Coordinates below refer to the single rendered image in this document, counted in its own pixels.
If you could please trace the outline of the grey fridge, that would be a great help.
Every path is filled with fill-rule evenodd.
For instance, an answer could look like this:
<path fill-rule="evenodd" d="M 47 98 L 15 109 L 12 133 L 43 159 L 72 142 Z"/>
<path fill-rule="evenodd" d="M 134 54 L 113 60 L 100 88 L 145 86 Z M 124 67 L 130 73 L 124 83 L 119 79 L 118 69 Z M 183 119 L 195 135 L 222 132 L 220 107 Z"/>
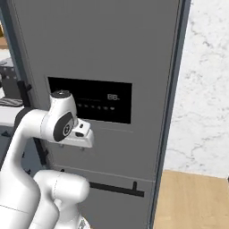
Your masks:
<path fill-rule="evenodd" d="M 0 229 L 154 229 L 191 0 L 0 0 Z"/>

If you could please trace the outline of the grey fridge door with display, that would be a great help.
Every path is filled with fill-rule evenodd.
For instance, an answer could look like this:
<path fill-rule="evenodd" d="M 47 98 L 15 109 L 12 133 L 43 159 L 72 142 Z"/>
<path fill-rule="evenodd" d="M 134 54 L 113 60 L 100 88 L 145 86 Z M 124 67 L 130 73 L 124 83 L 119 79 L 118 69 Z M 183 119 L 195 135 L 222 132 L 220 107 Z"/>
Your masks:
<path fill-rule="evenodd" d="M 10 0 L 31 95 L 68 89 L 92 148 L 49 145 L 54 165 L 151 180 L 182 0 Z"/>

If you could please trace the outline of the dark grey appliance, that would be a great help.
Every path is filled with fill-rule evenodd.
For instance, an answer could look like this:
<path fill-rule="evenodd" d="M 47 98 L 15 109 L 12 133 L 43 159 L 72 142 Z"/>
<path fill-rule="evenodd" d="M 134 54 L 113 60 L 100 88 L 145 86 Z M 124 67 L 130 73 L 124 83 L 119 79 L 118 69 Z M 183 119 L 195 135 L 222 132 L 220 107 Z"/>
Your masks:
<path fill-rule="evenodd" d="M 20 99 L 21 94 L 17 85 L 18 79 L 11 57 L 6 58 L 0 62 L 0 77 L 2 78 L 2 85 L 5 96 L 7 98 Z"/>

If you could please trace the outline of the grey fridge drawer front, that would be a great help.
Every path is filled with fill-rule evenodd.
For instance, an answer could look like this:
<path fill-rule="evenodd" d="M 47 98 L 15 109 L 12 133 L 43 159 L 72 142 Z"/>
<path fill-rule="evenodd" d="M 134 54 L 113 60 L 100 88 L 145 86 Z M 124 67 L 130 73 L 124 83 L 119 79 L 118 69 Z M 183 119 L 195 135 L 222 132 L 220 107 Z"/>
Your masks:
<path fill-rule="evenodd" d="M 52 166 L 52 169 L 56 171 L 59 171 L 60 168 L 70 167 Z M 152 181 L 135 177 L 125 178 L 140 181 L 141 187 L 145 188 L 146 196 L 143 199 L 118 197 L 117 195 L 100 196 L 93 195 L 89 191 L 89 196 L 79 204 L 79 209 L 93 229 L 147 229 L 154 184 Z"/>

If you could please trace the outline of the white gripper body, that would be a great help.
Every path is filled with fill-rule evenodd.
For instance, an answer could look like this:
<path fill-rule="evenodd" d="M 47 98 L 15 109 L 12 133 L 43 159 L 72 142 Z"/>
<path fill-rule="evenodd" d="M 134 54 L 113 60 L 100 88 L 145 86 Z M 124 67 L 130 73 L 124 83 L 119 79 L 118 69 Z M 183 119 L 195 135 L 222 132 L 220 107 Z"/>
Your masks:
<path fill-rule="evenodd" d="M 89 130 L 85 137 L 79 137 L 75 131 L 72 131 L 69 136 L 60 141 L 60 144 L 80 148 L 92 148 L 94 144 L 94 133 L 92 130 Z"/>

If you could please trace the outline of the wooden wall cupboard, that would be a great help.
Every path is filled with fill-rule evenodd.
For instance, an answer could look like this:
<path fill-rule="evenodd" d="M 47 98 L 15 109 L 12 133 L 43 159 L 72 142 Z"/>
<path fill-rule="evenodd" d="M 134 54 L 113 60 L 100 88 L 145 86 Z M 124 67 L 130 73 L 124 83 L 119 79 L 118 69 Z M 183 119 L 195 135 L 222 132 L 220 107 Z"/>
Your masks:
<path fill-rule="evenodd" d="M 7 49 L 7 48 L 8 48 L 8 45 L 7 45 L 6 38 L 4 36 L 3 26 L 0 23 L 0 49 Z"/>

